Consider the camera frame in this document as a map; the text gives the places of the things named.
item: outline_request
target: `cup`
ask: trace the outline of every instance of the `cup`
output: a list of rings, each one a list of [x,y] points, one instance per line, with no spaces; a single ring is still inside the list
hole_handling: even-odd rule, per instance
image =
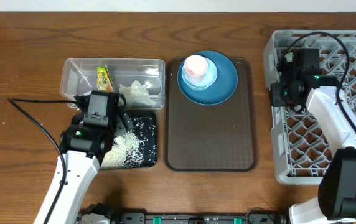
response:
[[[203,56],[191,55],[185,59],[184,70],[188,81],[193,85],[203,81],[207,69],[208,63]]]

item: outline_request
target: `dish rack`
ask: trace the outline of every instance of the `dish rack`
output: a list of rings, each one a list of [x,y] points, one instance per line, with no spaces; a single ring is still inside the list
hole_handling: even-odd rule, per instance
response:
[[[265,84],[280,79],[276,66],[282,52],[298,37],[324,31],[338,37],[348,48],[349,72],[343,83],[345,97],[356,115],[356,30],[276,30],[263,51]],[[341,79],[345,55],[336,40],[324,35],[313,35],[300,40],[295,47],[318,48],[320,68],[324,74]],[[307,110],[295,113],[289,108],[272,108],[271,130],[275,177],[281,184],[320,184],[332,159],[322,130]]]

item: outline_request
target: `green tape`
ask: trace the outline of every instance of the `green tape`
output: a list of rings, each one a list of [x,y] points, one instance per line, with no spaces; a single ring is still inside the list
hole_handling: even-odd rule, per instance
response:
[[[161,224],[161,217],[153,217],[153,224]]]
[[[241,220],[241,218],[234,218],[233,219],[233,224],[242,224],[242,223],[243,223],[243,221]]]

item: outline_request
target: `yellow snack package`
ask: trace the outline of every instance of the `yellow snack package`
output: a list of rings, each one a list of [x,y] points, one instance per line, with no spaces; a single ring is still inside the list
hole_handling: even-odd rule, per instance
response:
[[[98,90],[113,91],[113,83],[107,66],[98,67],[98,79],[96,81]]]

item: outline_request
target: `plastic lattice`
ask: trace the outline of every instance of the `plastic lattice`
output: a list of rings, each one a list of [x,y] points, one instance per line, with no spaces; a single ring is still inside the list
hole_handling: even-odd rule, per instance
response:
[[[281,57],[286,50],[277,47],[276,51]],[[345,55],[342,48],[335,45],[329,48],[318,41],[304,40],[296,47],[319,48],[320,68],[324,74],[336,75],[339,79],[344,73]],[[350,55],[349,72],[345,78],[343,89],[349,106],[356,115],[356,46],[348,47]],[[291,177],[322,177],[329,165],[332,154],[329,145],[314,117],[306,110],[295,113],[289,108],[285,111],[285,133],[289,142],[288,161]]]

